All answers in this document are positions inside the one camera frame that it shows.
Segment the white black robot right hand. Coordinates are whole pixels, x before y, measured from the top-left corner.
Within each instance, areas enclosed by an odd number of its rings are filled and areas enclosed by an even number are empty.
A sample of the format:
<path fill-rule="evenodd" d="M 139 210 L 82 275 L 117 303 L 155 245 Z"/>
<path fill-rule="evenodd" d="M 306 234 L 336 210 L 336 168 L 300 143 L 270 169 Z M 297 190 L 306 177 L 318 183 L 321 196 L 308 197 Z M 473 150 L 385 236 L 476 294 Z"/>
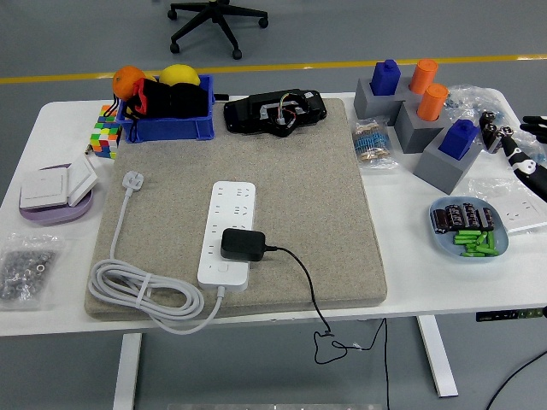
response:
<path fill-rule="evenodd" d="M 520 129 L 535 135 L 537 140 L 546 143 L 546 117 L 524 116 Z M 546 168 L 525 154 L 508 135 L 501 139 L 503 151 L 515 176 L 534 194 L 546 201 Z"/>

